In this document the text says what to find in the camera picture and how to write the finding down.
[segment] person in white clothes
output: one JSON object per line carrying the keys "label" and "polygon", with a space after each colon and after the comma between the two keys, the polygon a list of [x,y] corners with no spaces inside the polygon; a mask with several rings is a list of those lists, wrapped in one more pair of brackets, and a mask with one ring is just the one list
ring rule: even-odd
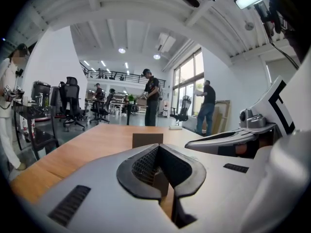
{"label": "person in white clothes", "polygon": [[7,102],[3,96],[4,88],[8,85],[11,91],[16,89],[18,66],[25,63],[29,56],[28,48],[25,44],[20,44],[8,58],[0,64],[0,140],[2,152],[4,151],[9,162],[17,170],[26,169],[26,165],[21,163],[16,156],[12,145],[12,103]]}

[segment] ceiling air conditioning unit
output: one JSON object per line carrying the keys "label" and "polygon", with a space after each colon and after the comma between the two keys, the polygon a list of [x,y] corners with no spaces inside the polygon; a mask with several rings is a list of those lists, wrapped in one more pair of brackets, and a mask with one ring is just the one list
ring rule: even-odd
{"label": "ceiling air conditioning unit", "polygon": [[168,52],[175,43],[175,41],[176,39],[171,37],[170,35],[166,33],[161,33],[156,48],[161,53]]}

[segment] wooden board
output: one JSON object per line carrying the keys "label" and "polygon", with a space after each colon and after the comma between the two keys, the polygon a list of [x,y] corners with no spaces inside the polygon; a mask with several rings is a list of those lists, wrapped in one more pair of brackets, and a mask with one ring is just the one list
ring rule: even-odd
{"label": "wooden board", "polygon": [[[11,182],[12,190],[29,202],[36,203],[48,189],[84,164],[131,149],[133,133],[162,133],[163,143],[179,147],[201,138],[186,129],[170,131],[168,127],[100,124],[34,163]],[[173,189],[169,186],[168,195],[161,203],[161,207],[169,217],[172,213],[172,204]]]}

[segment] shoe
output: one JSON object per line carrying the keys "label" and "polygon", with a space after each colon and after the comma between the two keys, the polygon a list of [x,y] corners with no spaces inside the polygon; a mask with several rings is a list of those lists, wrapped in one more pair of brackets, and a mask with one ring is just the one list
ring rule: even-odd
{"label": "shoe", "polygon": [[19,167],[16,168],[16,170],[18,171],[23,171],[26,169],[26,164],[25,163],[20,163]]}

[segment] railing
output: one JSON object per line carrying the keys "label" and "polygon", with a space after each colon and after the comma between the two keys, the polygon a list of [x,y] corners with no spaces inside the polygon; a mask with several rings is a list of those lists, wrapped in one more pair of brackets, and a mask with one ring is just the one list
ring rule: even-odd
{"label": "railing", "polygon": [[[81,62],[80,64],[87,78],[121,80],[121,81],[128,81],[128,82],[141,83],[141,84],[146,84],[148,82],[146,78],[141,77],[140,75],[137,75],[137,74],[127,74],[125,72],[114,72],[114,71],[108,72],[104,70],[93,71],[93,70],[89,70]],[[159,79],[159,83],[162,88],[165,87],[165,80]]]}

